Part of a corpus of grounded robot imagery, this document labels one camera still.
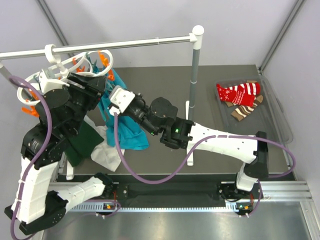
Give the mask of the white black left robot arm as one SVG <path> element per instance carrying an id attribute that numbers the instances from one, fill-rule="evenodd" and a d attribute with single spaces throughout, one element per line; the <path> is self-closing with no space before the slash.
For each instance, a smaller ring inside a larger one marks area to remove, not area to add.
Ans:
<path id="1" fill-rule="evenodd" d="M 39 123 L 24 136 L 21 146 L 21 175 L 14 203 L 5 208 L 20 231 L 34 234 L 59 223 L 67 212 L 92 198 L 115 198 L 115 185 L 103 173 L 63 190 L 49 190 L 54 170 L 70 139 L 78 135 L 88 111 L 99 103 L 106 87 L 104 76 L 67 75 L 67 82 L 38 94 L 35 109 Z"/>

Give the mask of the white round clip hanger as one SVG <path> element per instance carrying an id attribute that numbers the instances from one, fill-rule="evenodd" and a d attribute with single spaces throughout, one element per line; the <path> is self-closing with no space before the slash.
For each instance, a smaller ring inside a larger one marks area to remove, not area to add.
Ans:
<path id="1" fill-rule="evenodd" d="M 90 59 L 91 54 L 98 54 L 103 70 L 100 71 L 97 68 L 97 63 L 92 62 Z M 88 77 L 107 77 L 106 84 L 110 85 L 115 81 L 115 74 L 113 73 L 114 58 L 109 50 L 95 50 L 82 52 L 74 57 L 70 57 L 64 61 L 61 60 L 60 55 L 45 56 L 49 63 L 53 64 L 45 70 L 48 72 L 49 78 L 58 79 L 65 83 L 68 82 L 67 76 L 69 73 L 75 73 Z M 35 87 L 37 91 L 40 91 L 39 74 L 41 71 L 34 73 L 25 79 L 26 82 L 35 81 L 31 85 Z"/>

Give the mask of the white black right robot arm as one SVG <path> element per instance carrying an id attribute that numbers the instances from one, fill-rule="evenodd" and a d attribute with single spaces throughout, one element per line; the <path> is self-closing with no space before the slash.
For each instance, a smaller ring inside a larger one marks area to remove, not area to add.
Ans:
<path id="1" fill-rule="evenodd" d="M 233 135 L 211 129 L 177 116 L 178 108 L 158 97 L 147 105 L 143 97 L 132 91 L 121 94 L 121 113 L 131 118 L 160 142 L 171 149 L 202 150 L 242 161 L 236 175 L 233 192 L 245 198 L 260 178 L 268 176 L 268 145 L 265 132 L 255 135 Z"/>

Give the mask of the red snowflake sock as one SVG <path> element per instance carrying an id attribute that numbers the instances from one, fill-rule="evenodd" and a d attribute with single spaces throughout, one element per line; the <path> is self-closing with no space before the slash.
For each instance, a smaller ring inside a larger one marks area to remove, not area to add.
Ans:
<path id="1" fill-rule="evenodd" d="M 223 88 L 219 84 L 216 85 L 216 88 L 218 97 L 223 102 L 230 102 L 239 105 L 245 97 L 244 92 Z"/>

